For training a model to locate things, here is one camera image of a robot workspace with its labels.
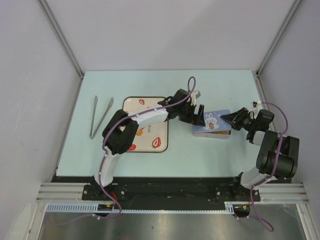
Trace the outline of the silver tin lid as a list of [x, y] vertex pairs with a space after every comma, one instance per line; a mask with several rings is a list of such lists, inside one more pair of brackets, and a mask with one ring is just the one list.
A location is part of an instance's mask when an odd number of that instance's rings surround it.
[[207, 111], [203, 113], [205, 126], [193, 126], [193, 133], [215, 133], [222, 131], [230, 131], [231, 125], [224, 121], [221, 116], [228, 115], [231, 111], [229, 109]]

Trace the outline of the metal serving tongs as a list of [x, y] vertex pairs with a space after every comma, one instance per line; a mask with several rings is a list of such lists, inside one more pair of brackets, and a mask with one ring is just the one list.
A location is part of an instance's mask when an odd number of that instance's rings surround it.
[[90, 131], [89, 131], [89, 137], [91, 140], [93, 140], [97, 133], [98, 133], [98, 130], [100, 129], [100, 127], [102, 126], [102, 123], [104, 122], [107, 114], [109, 113], [109, 111], [111, 110], [113, 104], [114, 104], [114, 98], [111, 97], [107, 106], [106, 106], [106, 109], [103, 111], [103, 113], [100, 115], [100, 119], [99, 121], [96, 123], [96, 120], [95, 120], [95, 117], [96, 117], [96, 111], [97, 111], [97, 106], [98, 106], [98, 101], [99, 101], [99, 98], [98, 96], [96, 95], [94, 97], [94, 100], [93, 100], [93, 110], [92, 110], [92, 116], [91, 116], [91, 123], [90, 123]]

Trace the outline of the orange round cookie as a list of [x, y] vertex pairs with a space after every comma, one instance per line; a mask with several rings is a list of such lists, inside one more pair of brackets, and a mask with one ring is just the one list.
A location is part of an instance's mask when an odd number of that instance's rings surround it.
[[219, 134], [219, 135], [228, 135], [229, 134], [229, 131], [217, 131], [215, 132], [216, 134]]

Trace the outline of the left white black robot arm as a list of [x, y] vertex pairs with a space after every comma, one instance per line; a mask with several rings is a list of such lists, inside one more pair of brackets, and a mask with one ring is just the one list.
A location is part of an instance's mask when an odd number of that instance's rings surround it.
[[167, 97], [146, 110], [131, 114], [122, 109], [116, 111], [102, 132], [104, 156], [98, 173], [94, 176], [97, 184], [93, 188], [93, 194], [100, 200], [110, 196], [109, 185], [113, 181], [120, 156], [130, 149], [138, 130], [175, 118], [204, 127], [204, 105], [201, 104], [198, 113], [195, 113], [196, 101], [200, 96], [201, 93], [197, 90], [179, 89], [174, 96]]

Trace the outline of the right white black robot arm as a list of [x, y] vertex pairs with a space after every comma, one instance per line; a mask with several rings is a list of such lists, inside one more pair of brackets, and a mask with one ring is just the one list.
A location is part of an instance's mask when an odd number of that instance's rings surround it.
[[233, 180], [230, 194], [237, 201], [247, 197], [251, 189], [256, 190], [269, 181], [292, 178], [297, 172], [300, 140], [270, 130], [274, 117], [274, 113], [266, 109], [254, 116], [247, 108], [221, 116], [232, 129], [245, 129], [246, 140], [260, 146], [255, 166]]

